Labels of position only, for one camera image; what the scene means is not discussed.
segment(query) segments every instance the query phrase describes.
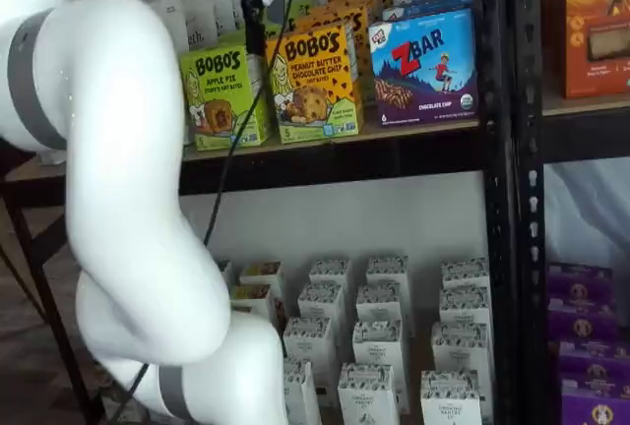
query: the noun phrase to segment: bobo's apple pie box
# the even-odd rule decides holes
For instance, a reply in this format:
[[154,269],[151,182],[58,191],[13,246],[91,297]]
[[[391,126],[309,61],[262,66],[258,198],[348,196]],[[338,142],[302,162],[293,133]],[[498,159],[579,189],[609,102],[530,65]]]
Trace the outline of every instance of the bobo's apple pie box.
[[[193,51],[181,57],[186,109],[198,151],[231,146],[263,83],[262,64],[260,57],[247,53],[244,44]],[[260,98],[239,145],[256,147],[267,140],[270,117],[267,99]]]

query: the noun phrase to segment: blue box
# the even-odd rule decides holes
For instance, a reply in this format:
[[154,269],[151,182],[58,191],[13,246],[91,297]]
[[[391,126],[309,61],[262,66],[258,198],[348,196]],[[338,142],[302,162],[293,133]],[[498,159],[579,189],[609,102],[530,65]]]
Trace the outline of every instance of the blue box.
[[369,38],[383,125],[475,116],[470,9],[374,24]]

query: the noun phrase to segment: white product box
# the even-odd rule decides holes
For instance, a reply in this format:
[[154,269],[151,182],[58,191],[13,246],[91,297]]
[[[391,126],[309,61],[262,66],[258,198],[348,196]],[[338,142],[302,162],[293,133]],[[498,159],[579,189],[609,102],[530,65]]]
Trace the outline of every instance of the white product box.
[[476,373],[423,371],[422,415],[427,425],[481,425]]
[[476,371],[479,402],[484,423],[494,423],[494,386],[490,374],[487,325],[449,323],[433,325],[433,358],[438,371]]
[[284,404],[288,425],[322,425],[310,361],[284,361]]
[[346,363],[339,379],[345,425],[399,425],[392,366]]
[[260,315],[278,328],[274,299],[269,285],[236,285],[229,293],[232,309],[241,310],[249,307],[252,314]]
[[346,319],[349,325],[354,324],[354,294],[356,288],[352,277],[352,263],[350,260],[319,260],[313,263],[308,273],[311,282],[328,280],[340,284],[346,298]]
[[341,362],[352,355],[352,332],[347,325],[344,289],[334,281],[308,282],[297,298],[299,314],[305,319],[328,317],[333,326],[333,337]]
[[415,315],[410,292],[410,273],[407,268],[408,256],[372,258],[367,264],[367,283],[390,280],[401,286],[401,308],[405,329],[415,336]]
[[277,326],[283,329],[286,325],[284,309],[284,271],[280,261],[268,263],[254,263],[248,266],[240,275],[241,284],[267,284],[271,287],[274,307],[276,309]]
[[352,336],[357,363],[391,365],[400,413],[410,413],[409,348],[400,320],[358,322]]
[[310,361],[319,404],[336,406],[340,362],[333,340],[331,319],[290,318],[283,340],[289,358]]
[[361,285],[356,293],[356,314],[360,322],[403,320],[401,287],[397,282],[380,281]]

